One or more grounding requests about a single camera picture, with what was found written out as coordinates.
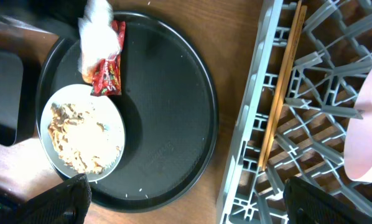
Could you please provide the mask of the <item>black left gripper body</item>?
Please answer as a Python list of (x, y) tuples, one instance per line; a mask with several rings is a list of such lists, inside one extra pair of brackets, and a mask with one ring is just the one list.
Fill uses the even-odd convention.
[(0, 0), (0, 20), (14, 19), (46, 31), (75, 31), (87, 0)]

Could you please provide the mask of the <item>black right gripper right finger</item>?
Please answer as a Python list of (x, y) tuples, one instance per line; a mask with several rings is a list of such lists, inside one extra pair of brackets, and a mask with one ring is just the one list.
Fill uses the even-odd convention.
[(372, 224), (372, 217), (298, 177), (286, 180), (283, 198), (291, 224)]

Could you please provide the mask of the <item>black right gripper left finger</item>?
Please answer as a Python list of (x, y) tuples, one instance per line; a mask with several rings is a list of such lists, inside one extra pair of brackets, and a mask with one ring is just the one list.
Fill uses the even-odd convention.
[(91, 203), (91, 188), (85, 174), (23, 202), (0, 189), (0, 224), (83, 223)]

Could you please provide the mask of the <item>white napkin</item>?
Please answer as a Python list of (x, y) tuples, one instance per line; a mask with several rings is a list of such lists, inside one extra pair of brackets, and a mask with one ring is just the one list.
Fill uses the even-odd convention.
[(83, 17), (78, 18), (81, 56), (78, 69), (82, 72), (93, 71), (100, 60), (103, 42), (108, 40), (108, 29), (113, 22), (113, 8), (107, 0), (88, 0)]

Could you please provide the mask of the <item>wooden chopstick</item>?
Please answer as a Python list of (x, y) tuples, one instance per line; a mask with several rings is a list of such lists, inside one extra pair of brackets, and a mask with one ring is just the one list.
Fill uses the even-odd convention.
[[(284, 79), (284, 82), (283, 82), (282, 95), (280, 97), (280, 103), (282, 102), (282, 106), (284, 104), (284, 99), (285, 99), (286, 92), (287, 92), (287, 89), (288, 89), (288, 86), (289, 86), (289, 82), (290, 82), (290, 78), (291, 78), (291, 70), (292, 70), (292, 66), (293, 66), (293, 63), (294, 63), (295, 54), (297, 52), (297, 46), (299, 44), (300, 35), (302, 33), (302, 27), (303, 27), (303, 24), (304, 24), (304, 19), (305, 19), (306, 12), (307, 12), (307, 6), (304, 6), (302, 4), (301, 12), (300, 12), (300, 15), (299, 15), (299, 18), (298, 18), (298, 23), (297, 23), (297, 31), (295, 32), (294, 42), (292, 44), (293, 48), (292, 48), (292, 52), (291, 52), (291, 58), (288, 61), (289, 66), (287, 67), (286, 78)], [(277, 128), (277, 126), (273, 129), (274, 136), (275, 136), (275, 133), (276, 133), (276, 128)]]
[(263, 145), (259, 156), (258, 167), (265, 171), (267, 159), (270, 154), (272, 141), (274, 139), (273, 129), (277, 126), (279, 113), (281, 112), (282, 102), (280, 103), (280, 97), (282, 95), (283, 82), (286, 78), (287, 67), (289, 66), (289, 59), (291, 58), (292, 44), (294, 42), (295, 32), (297, 31), (298, 18), (302, 8), (302, 1), (297, 2), (295, 9), (294, 18), (292, 21), (291, 29), (287, 39), (287, 45), (282, 59), (282, 65), (277, 79), (276, 90), (272, 101), (271, 111), (267, 122), (267, 130), (264, 135)]

